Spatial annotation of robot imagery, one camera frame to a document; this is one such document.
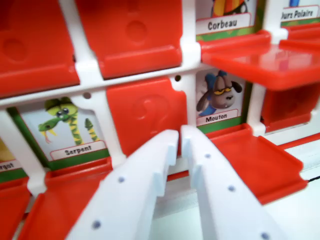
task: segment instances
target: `character card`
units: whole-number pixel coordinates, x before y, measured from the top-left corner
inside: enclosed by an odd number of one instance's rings
[[[208,34],[255,25],[258,0],[197,0],[196,34]]]
[[[83,155],[103,152],[97,157],[91,155],[94,159],[88,162],[109,155],[94,113],[74,105],[68,97],[21,105],[16,109],[48,161],[83,159],[87,158]]]
[[[286,0],[281,22],[315,19],[320,17],[319,0]]]
[[[243,79],[216,68],[199,71],[196,74],[196,125],[240,117],[245,84]]]
[[[19,161],[15,160],[15,157],[0,138],[0,173],[19,168],[21,168]]]

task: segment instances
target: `green snake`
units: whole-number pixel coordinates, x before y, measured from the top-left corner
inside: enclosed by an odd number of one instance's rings
[[[44,135],[45,141],[49,144],[51,141],[47,136],[47,131],[56,136],[53,128],[61,121],[68,123],[74,143],[76,145],[84,144],[80,132],[78,130],[78,107],[75,106],[69,97],[62,97],[61,99],[50,99],[44,103],[45,110],[54,118],[38,125],[38,130]],[[91,139],[96,142],[98,138],[92,122],[86,118],[84,122],[85,128],[88,130]]]

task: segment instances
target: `white plastic frame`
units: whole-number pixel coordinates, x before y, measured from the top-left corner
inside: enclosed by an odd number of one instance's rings
[[[27,188],[34,197],[37,197],[38,194],[44,193],[47,190],[45,185],[45,169],[6,109],[0,109],[0,119],[0,138],[15,159],[19,161],[24,172],[29,176]]]
[[[204,240],[285,240],[286,237],[199,129],[181,127],[181,153],[196,188]]]
[[[66,239],[147,240],[156,199],[165,194],[169,165],[176,164],[179,133],[165,130],[112,171]]]

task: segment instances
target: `cartoon snake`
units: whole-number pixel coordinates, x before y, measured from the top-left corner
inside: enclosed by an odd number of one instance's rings
[[[68,123],[73,140],[76,145],[84,144],[80,132],[78,130],[78,107],[75,106],[70,98],[62,97],[60,100],[50,99],[44,103],[45,110],[55,118],[52,118],[42,124],[38,125],[38,130],[44,135],[45,141],[49,144],[51,141],[47,136],[47,132],[56,136],[53,128],[62,121],[63,123]],[[98,138],[92,122],[86,118],[84,121],[84,126],[88,130],[91,139],[96,142],[100,139]]]

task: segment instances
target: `red flap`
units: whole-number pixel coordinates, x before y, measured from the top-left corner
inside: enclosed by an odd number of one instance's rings
[[[186,94],[174,90],[166,76],[111,86],[106,96],[127,156],[158,133],[179,131],[188,122]]]
[[[266,132],[307,123],[320,96],[320,82],[284,91],[267,90],[261,112]]]
[[[308,181],[301,161],[264,137],[252,136],[247,124],[208,133],[235,171],[262,204],[301,190]]]
[[[266,31],[200,44],[202,62],[271,90],[320,81],[320,51],[310,52],[286,41],[271,44]]]
[[[76,4],[104,78],[181,64],[181,0],[76,0]]]
[[[320,51],[320,23],[288,26],[288,40],[285,45],[304,51]]]
[[[107,158],[48,172],[47,191],[37,197],[18,239],[65,239],[111,170]]]
[[[1,0],[0,46],[0,98],[79,84],[57,0]]]
[[[0,238],[12,239],[30,200],[28,178],[0,184]]]

